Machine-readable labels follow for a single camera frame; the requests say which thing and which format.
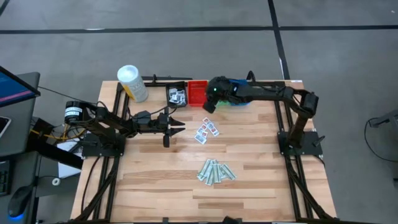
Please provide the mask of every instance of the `red container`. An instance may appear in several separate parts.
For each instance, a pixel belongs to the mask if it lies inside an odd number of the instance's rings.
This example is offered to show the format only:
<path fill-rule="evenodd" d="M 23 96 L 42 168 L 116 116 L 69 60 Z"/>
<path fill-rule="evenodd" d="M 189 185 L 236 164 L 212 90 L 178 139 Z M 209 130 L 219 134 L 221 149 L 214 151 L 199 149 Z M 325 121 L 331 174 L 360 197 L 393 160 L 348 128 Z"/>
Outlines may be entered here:
<path fill-rule="evenodd" d="M 203 106 L 206 101 L 206 87 L 208 81 L 188 81 L 188 104 Z"/>

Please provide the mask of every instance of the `computer mouse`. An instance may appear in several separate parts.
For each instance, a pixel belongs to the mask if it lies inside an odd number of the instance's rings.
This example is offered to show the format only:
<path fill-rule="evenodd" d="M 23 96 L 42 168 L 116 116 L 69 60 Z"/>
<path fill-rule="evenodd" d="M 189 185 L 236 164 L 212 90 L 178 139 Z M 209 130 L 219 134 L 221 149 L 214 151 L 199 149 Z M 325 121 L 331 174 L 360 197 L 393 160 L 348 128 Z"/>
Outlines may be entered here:
<path fill-rule="evenodd" d="M 11 218 L 18 217 L 24 213 L 26 205 L 32 195 L 33 184 L 18 188 L 8 203 L 8 215 Z"/>

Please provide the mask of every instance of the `white paper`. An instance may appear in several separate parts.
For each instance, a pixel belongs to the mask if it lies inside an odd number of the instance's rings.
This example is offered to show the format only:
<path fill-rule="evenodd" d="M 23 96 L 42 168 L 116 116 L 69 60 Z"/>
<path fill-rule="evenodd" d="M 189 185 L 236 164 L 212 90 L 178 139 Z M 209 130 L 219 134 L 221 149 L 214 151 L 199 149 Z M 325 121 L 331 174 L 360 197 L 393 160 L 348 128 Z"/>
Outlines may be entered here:
<path fill-rule="evenodd" d="M 75 146 L 77 144 L 77 142 L 75 142 L 75 141 L 79 141 L 79 139 L 76 138 L 76 139 L 74 139 L 74 141 L 67 141 L 67 142 L 57 144 L 57 147 L 64 151 L 69 151 L 73 146 Z M 75 153 L 75 155 L 81 157 L 80 152 Z M 80 172 L 81 172 L 80 169 L 76 169 L 74 167 L 67 166 L 60 162 L 58 163 L 58 176 L 60 178 L 70 177 L 71 175 L 79 174 Z"/>

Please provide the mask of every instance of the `wooden table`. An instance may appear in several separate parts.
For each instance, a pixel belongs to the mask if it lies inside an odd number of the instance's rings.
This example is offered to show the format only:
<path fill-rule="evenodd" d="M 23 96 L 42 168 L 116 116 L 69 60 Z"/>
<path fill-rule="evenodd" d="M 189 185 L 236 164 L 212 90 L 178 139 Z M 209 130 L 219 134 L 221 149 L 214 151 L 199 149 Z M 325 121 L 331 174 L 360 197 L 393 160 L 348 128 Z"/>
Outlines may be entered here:
<path fill-rule="evenodd" d="M 113 108 L 116 85 L 115 81 L 102 84 L 99 100 L 108 108 Z M 302 82 L 286 81 L 286 85 L 303 88 Z M 129 102 L 132 114 L 156 111 L 166 105 L 164 87 L 149 87 L 148 92 L 145 102 Z M 286 122 L 284 107 L 281 108 Z M 274 102 L 220 106 L 213 114 L 187 106 L 177 109 L 172 117 L 183 121 L 186 130 L 172 137 L 169 148 L 163 147 L 161 134 L 139 134 L 127 140 L 119 165 L 112 222 L 161 222 L 162 217 L 169 217 L 171 222 L 220 222 L 226 215 L 247 222 L 294 220 L 285 162 L 277 143 Z M 206 144 L 201 145 L 193 137 L 204 117 L 215 123 L 220 135 L 209 133 Z M 306 128 L 313 128 L 312 121 Z M 226 163 L 238 178 L 211 187 L 200 182 L 197 172 L 207 159 Z M 71 218 L 80 214 L 83 190 L 94 160 L 84 161 Z M 335 216 L 323 165 L 313 156 L 302 156 L 302 160 L 309 191 L 327 213 Z M 85 206 L 97 191 L 101 164 L 102 159 L 91 177 Z M 302 194 L 297 192 L 304 217 Z M 104 217 L 107 195 L 105 192 L 100 218 Z"/>

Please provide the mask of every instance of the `concrete floor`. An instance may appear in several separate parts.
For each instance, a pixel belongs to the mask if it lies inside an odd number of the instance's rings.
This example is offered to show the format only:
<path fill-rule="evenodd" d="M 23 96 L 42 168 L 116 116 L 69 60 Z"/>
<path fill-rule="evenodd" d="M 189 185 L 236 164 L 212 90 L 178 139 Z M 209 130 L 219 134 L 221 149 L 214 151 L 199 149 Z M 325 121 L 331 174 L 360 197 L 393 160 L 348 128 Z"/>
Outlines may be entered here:
<path fill-rule="evenodd" d="M 280 26 L 398 24 L 394 0 L 275 0 Z M 87 29 L 179 26 L 271 26 L 265 0 L 10 0 L 0 17 L 4 29 Z M 398 108 L 398 30 L 283 31 L 291 79 L 320 97 L 315 126 L 326 172 L 342 220 L 395 223 L 398 166 L 366 147 L 367 119 Z M 96 101 L 103 80 L 119 67 L 136 65 L 143 75 L 281 79 L 273 31 L 129 34 L 0 35 L 1 65 L 13 73 L 38 71 L 40 85 Z M 63 122 L 67 98 L 42 90 L 34 115 Z M 368 139 L 383 157 L 398 160 L 389 125 Z M 38 218 L 69 218 L 70 193 L 40 199 Z M 62 207 L 54 215 L 53 207 Z"/>

